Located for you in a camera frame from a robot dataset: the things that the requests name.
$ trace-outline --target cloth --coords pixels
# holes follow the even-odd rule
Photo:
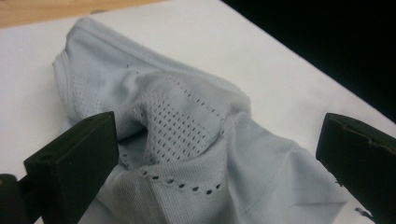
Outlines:
[[[257,125],[226,80],[91,19],[54,68],[65,127],[116,116],[120,164],[80,223],[324,224],[347,201],[311,154]]]

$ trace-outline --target ribbed fabric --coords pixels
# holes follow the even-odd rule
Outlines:
[[[346,201],[306,150],[258,126],[225,80],[91,19],[54,66],[71,125],[116,115],[120,164],[80,223],[332,223]]]

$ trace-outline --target perforated fabric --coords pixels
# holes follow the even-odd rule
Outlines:
[[[80,223],[332,223],[346,201],[225,80],[90,19],[54,65],[69,123],[111,110],[120,140],[120,164]]]

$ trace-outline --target wooden surface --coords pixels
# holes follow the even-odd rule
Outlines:
[[[0,0],[0,28],[161,1],[163,0]]]

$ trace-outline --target crumpled cloth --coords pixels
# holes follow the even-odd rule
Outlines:
[[[307,150],[252,120],[235,85],[92,19],[76,23],[54,69],[65,128],[116,118],[119,165],[80,223],[325,224],[347,201]]]

